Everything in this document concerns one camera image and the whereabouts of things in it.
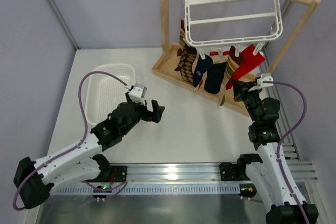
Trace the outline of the beige striped green sock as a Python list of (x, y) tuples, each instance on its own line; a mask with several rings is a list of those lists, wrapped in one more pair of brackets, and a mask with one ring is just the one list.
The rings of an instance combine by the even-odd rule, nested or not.
[(234, 72), (238, 69), (238, 67), (244, 61), (244, 57), (242, 53), (238, 50), (237, 47), (231, 46), (228, 51), (228, 59), (226, 61), (226, 69), (224, 72), (224, 78), (222, 81), (222, 86), (224, 91), (221, 94), (220, 106), (224, 105), (226, 93), (229, 89), (232, 88), (232, 79)]

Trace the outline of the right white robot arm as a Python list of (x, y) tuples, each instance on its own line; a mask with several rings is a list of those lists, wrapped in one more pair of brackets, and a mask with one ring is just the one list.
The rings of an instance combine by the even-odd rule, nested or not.
[(265, 205), (266, 223), (316, 223), (318, 209), (299, 190), (283, 153), (283, 138), (276, 127), (280, 101), (259, 96), (262, 88), (273, 83), (261, 78), (253, 82), (233, 81), (234, 100), (244, 104), (253, 122), (248, 136), (257, 151), (241, 155), (237, 164)]

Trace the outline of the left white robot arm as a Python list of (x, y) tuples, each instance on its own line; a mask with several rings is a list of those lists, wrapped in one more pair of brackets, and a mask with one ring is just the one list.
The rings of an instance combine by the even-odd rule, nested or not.
[(49, 156), (21, 159), (13, 179), (16, 187), (13, 208), (17, 211), (32, 209), (64, 185), (105, 178), (110, 163), (102, 152), (120, 143), (140, 121), (160, 122), (165, 107), (155, 100), (151, 103), (152, 111), (146, 103), (128, 99), (104, 121), (86, 131), (81, 140)]

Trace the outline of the white plastic clip hanger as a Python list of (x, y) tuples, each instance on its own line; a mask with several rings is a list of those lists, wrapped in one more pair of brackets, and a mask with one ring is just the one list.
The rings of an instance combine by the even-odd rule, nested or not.
[(185, 41), (197, 49), (250, 44), (260, 51), (283, 32), (280, 0), (183, 0)]

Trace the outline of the navy blue sock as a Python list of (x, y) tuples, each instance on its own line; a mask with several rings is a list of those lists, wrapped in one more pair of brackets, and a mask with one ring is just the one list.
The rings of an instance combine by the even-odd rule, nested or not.
[(204, 90), (206, 92), (211, 94), (218, 94), (220, 92), (228, 55), (228, 51), (224, 51), (221, 54), (218, 51), (210, 52), (209, 57), (212, 59), (212, 65), (207, 71), (204, 84)]

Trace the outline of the white perforated plastic basket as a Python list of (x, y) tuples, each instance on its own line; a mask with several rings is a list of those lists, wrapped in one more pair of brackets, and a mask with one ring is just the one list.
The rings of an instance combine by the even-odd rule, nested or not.
[[(136, 82), (135, 69), (125, 63), (111, 63), (97, 66), (94, 71), (112, 74), (128, 85)], [(120, 103), (125, 102), (126, 88), (118, 80), (105, 74), (89, 77), (85, 103), (85, 115), (90, 125), (106, 119)]]

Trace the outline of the navy sock beige red toe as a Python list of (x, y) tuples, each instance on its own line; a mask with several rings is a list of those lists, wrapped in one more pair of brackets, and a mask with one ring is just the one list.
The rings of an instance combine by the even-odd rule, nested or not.
[(202, 78), (203, 74), (207, 72), (211, 66), (213, 65), (213, 60), (210, 56), (205, 55), (205, 58), (202, 59), (201, 57), (198, 58), (194, 73), (193, 73), (193, 87), (198, 87)]

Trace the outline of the brown argyle sock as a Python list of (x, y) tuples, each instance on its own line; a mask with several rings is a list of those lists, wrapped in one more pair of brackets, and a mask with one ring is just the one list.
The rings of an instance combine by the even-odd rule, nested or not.
[(197, 56), (197, 50), (185, 42), (185, 25), (183, 19), (181, 19), (180, 22), (179, 44), (180, 48), (177, 51), (177, 56), (180, 59), (174, 70), (180, 73), (183, 81), (193, 84), (192, 66)]

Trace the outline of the aluminium mounting rail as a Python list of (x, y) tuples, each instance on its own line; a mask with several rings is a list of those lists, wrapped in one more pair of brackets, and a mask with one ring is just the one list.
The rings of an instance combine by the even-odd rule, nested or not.
[[(287, 159), (296, 182), (318, 180), (311, 162)], [(249, 181), (240, 175), (236, 163), (181, 163), (181, 164), (110, 164), (109, 173), (93, 182), (107, 182), (114, 174), (114, 182), (123, 181)]]

